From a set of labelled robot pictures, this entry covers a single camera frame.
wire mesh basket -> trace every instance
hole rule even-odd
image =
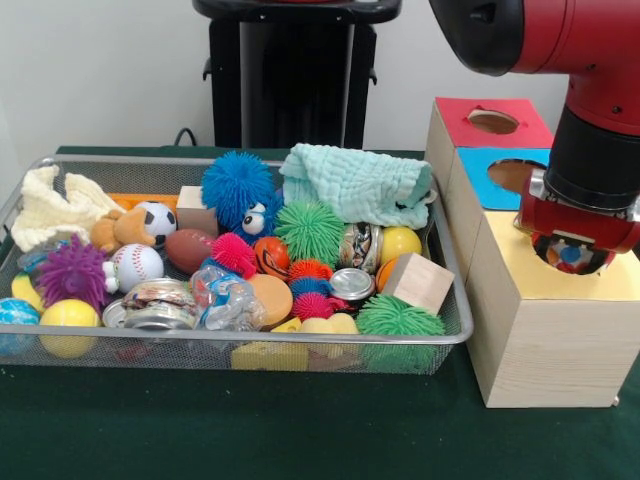
[[[276,182],[281,162],[267,162]],[[82,174],[105,192],[177,194],[182,185],[199,185],[210,159],[57,155],[33,166],[58,165]],[[62,193],[63,181],[54,187]],[[10,229],[21,208],[20,186],[0,210],[0,298],[11,296],[21,255]],[[431,260],[455,274],[440,311],[443,336],[320,335],[205,330],[145,331],[0,325],[0,345],[18,344],[18,354],[0,355],[0,364],[124,368],[237,369],[315,372],[433,374],[454,345],[471,336],[473,321],[442,205],[431,206],[430,226],[419,232]],[[165,261],[165,275],[186,277]],[[61,352],[54,355],[50,351]],[[64,358],[69,352],[84,352]]]

black cable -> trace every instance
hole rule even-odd
[[[178,132],[178,135],[176,136],[175,141],[173,142],[173,144],[175,146],[180,145],[180,141],[182,140],[182,137],[184,136],[184,134],[189,135],[189,138],[191,139],[191,145],[193,145],[194,147],[198,146],[198,142],[196,141],[196,136],[193,134],[193,132],[191,131],[190,128],[184,127],[182,130],[180,130]]]

green table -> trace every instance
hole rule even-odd
[[[636,480],[640,364],[620,399],[488,410],[464,346],[432,377],[3,367],[0,478]]]

black stand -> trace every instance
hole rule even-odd
[[[362,148],[376,33],[400,0],[282,4],[193,0],[212,18],[216,146]]]

towel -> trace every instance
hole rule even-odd
[[[110,210],[124,210],[106,195],[93,180],[68,173],[65,199],[53,189],[58,176],[56,165],[26,173],[22,182],[22,210],[11,227],[11,236],[23,252],[73,234],[89,243],[89,231]]]
[[[285,205],[319,200],[345,223],[427,225],[431,165],[426,161],[298,144],[280,173]]]

